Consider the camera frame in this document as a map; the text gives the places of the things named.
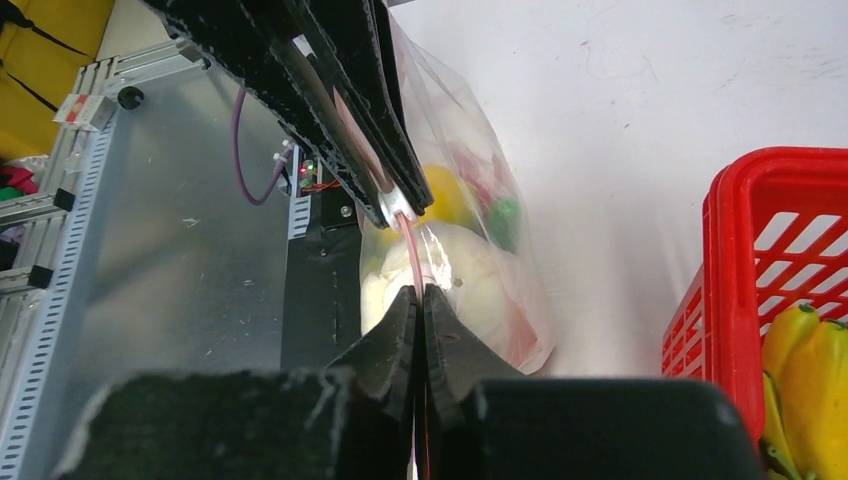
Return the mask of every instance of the yellow banana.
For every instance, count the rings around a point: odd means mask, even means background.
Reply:
[[[786,359],[780,413],[802,475],[848,479],[848,329],[825,320]]]
[[[780,385],[786,357],[819,324],[819,314],[813,307],[802,304],[778,315],[763,340],[763,370]]]
[[[763,372],[763,397],[766,407],[766,429],[763,432],[763,439],[783,454],[784,461],[789,463],[789,465],[783,465],[783,467],[792,471],[795,469],[795,464],[783,431],[783,420],[780,418],[780,400],[774,383],[766,372]]]

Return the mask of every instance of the red basket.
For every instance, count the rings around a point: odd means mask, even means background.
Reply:
[[[718,384],[756,440],[771,319],[802,302],[848,314],[848,150],[749,153],[716,176],[703,212],[704,264],[663,336],[662,371]]]

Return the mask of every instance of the green object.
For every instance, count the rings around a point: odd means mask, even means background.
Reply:
[[[500,197],[489,207],[486,229],[495,245],[515,253],[518,249],[521,204],[512,197]]]
[[[23,197],[23,196],[24,196],[24,192],[18,190],[17,188],[14,188],[14,187],[0,188],[0,202],[2,202],[3,200],[9,200],[9,199],[12,199],[12,198],[18,198],[18,197]]]

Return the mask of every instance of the clear plastic bag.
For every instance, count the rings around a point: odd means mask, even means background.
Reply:
[[[492,350],[532,373],[554,348],[550,309],[497,137],[459,75],[394,21],[392,35],[407,132],[435,197],[413,228],[424,280],[444,290],[459,320]],[[367,220],[361,227],[364,334],[412,284],[412,268],[401,234]]]
[[[41,185],[41,180],[44,178],[44,174],[47,173],[47,162],[50,160],[50,157],[47,155],[36,155],[33,157],[22,157],[12,160],[11,162],[6,162],[3,165],[8,167],[20,167],[25,168],[32,172],[32,181],[36,185]]]

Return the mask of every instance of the yellow fabric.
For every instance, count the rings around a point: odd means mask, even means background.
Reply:
[[[68,51],[32,30],[7,22],[0,34],[5,70],[59,106],[80,67],[100,48],[114,0],[12,0],[42,30],[88,57]],[[0,160],[49,154],[58,125],[53,112],[0,69]]]

